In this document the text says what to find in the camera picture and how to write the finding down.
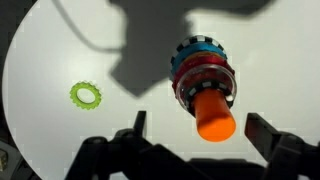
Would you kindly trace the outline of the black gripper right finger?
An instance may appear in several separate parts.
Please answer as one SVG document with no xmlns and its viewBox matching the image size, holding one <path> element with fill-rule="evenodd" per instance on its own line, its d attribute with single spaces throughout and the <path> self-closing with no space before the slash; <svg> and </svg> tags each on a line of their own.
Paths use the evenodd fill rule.
<svg viewBox="0 0 320 180">
<path fill-rule="evenodd" d="M 281 133 L 258 113 L 247 114 L 244 133 L 259 154 L 269 161 L 280 140 Z"/>
</svg>

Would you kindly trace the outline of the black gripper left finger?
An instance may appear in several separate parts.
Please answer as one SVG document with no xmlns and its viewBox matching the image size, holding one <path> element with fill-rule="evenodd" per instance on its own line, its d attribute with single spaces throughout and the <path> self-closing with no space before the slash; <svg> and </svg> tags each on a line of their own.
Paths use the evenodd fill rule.
<svg viewBox="0 0 320 180">
<path fill-rule="evenodd" d="M 137 136 L 145 137 L 146 136 L 146 111 L 139 111 L 137 113 L 135 122 L 134 122 L 134 132 Z"/>
</svg>

